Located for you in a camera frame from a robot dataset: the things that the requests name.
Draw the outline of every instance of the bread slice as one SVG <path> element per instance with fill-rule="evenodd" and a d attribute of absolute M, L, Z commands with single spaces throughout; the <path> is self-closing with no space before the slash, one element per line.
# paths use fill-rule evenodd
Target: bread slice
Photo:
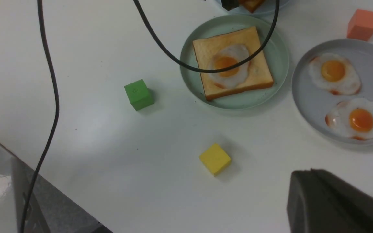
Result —
<path fill-rule="evenodd" d="M 256 27 L 249 27 L 228 34 L 195 40 L 192 44 L 198 67 L 208 69 L 212 57 L 227 46 L 244 44 L 251 55 L 260 48 L 260 39 Z M 206 73 L 200 74 L 205 98 L 208 101 L 248 90 L 270 88 L 274 84 L 263 51 L 250 61 L 246 81 L 233 89 L 225 89 L 222 85 L 213 82 Z"/>
<path fill-rule="evenodd" d="M 240 0 L 240 4 L 250 13 L 254 13 L 264 2 L 265 0 Z"/>

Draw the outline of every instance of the table surface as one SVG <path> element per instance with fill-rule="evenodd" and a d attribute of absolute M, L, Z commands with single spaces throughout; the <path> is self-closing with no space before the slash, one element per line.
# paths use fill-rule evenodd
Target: table surface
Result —
<path fill-rule="evenodd" d="M 213 0 L 140 2 L 175 55 L 198 25 L 224 14 Z M 373 1 L 283 8 L 277 31 L 292 66 L 344 38 L 357 8 L 373 10 Z M 260 107 L 219 111 L 188 92 L 131 0 L 44 1 L 44 16 L 60 119 L 40 174 L 112 231 L 289 232 L 289 179 L 299 169 L 327 169 L 373 196 L 373 147 L 338 145 L 307 125 L 290 76 Z M 136 112 L 123 86 L 141 78 L 156 103 Z M 53 117 L 36 1 L 0 0 L 0 143 L 35 167 Z M 198 159 L 213 143 L 233 160 L 216 178 Z"/>

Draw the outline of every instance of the cube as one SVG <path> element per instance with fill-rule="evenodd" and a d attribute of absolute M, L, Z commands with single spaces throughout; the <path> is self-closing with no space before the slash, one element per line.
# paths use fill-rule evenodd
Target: cube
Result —
<path fill-rule="evenodd" d="M 213 176 L 220 174 L 231 164 L 231 158 L 216 143 L 200 155 L 199 159 Z"/>
<path fill-rule="evenodd" d="M 136 111 L 146 108 L 154 103 L 151 92 L 143 79 L 125 86 L 129 102 Z"/>
<path fill-rule="evenodd" d="M 348 25 L 347 38 L 368 41 L 373 35 L 373 11 L 357 9 Z"/>

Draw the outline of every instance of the egg white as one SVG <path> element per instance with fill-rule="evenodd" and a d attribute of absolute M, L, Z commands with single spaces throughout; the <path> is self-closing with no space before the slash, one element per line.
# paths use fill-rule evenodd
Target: egg white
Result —
<path fill-rule="evenodd" d="M 329 82 L 322 76 L 322 66 L 330 60 L 340 61 L 345 66 L 345 76 L 336 82 Z M 353 95 L 361 88 L 361 80 L 351 62 L 337 54 L 324 53 L 312 59 L 308 65 L 308 73 L 316 87 L 333 94 Z"/>
<path fill-rule="evenodd" d="M 349 121 L 349 115 L 357 108 L 367 110 L 373 117 L 373 102 L 365 98 L 356 98 L 339 102 L 327 115 L 327 124 L 334 133 L 342 137 L 360 137 L 368 140 L 373 139 L 373 128 L 369 132 L 355 131 Z"/>
<path fill-rule="evenodd" d="M 242 60 L 248 58 L 249 51 L 244 44 L 233 44 L 228 46 L 213 56 L 211 62 L 209 63 L 208 69 L 215 69 L 214 63 L 219 57 L 231 57 L 237 60 L 237 62 L 241 62 Z M 248 77 L 248 66 L 249 62 L 239 66 L 238 72 L 235 75 L 231 75 L 230 77 L 221 77 L 219 73 L 209 74 L 209 78 L 217 84 L 223 85 L 227 89 L 232 89 L 237 87 L 239 84 L 242 84 L 246 81 Z"/>

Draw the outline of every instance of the yellow cube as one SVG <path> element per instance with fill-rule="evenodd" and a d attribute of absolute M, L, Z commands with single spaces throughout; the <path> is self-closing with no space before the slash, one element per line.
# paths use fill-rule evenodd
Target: yellow cube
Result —
<path fill-rule="evenodd" d="M 206 150 L 206 152 L 200 155 L 199 159 L 213 176 L 218 175 L 231 163 L 231 158 L 216 143 Z"/>

